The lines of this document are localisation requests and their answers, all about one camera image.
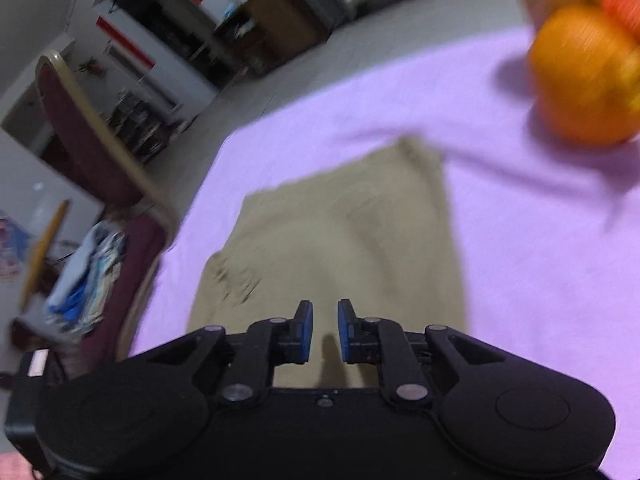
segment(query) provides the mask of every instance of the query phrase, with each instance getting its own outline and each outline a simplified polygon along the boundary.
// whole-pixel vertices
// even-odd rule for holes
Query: chair backrest
[[[58,52],[40,57],[36,88],[44,114],[96,197],[121,209],[147,197],[168,216],[173,238],[178,221],[172,206],[94,109]]]

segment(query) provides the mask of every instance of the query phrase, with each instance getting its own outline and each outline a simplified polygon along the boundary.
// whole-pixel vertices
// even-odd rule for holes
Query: clothes pile
[[[96,224],[69,258],[47,298],[46,321],[78,338],[91,332],[102,320],[125,249],[126,237],[116,224]]]

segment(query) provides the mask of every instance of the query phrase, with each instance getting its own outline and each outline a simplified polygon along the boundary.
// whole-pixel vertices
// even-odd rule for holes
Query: maroon chair cushion
[[[104,306],[104,319],[80,343],[80,355],[88,370],[115,361],[118,336],[129,307],[166,241],[162,226],[149,216],[131,220],[124,234],[127,235],[126,252],[120,275]]]
[[[38,74],[38,88],[47,119],[91,193],[117,208],[137,204],[143,193],[98,140],[56,72],[46,64]]]

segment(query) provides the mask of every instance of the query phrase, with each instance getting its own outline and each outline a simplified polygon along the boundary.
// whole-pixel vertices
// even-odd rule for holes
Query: white sticker
[[[44,373],[44,366],[47,364],[47,356],[49,355],[49,349],[36,350],[31,358],[31,365],[29,365],[29,377],[40,377]]]

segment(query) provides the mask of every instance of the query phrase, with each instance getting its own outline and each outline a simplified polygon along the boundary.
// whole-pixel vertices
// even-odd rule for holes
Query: poster
[[[27,260],[30,235],[0,211],[0,280],[15,280]]]

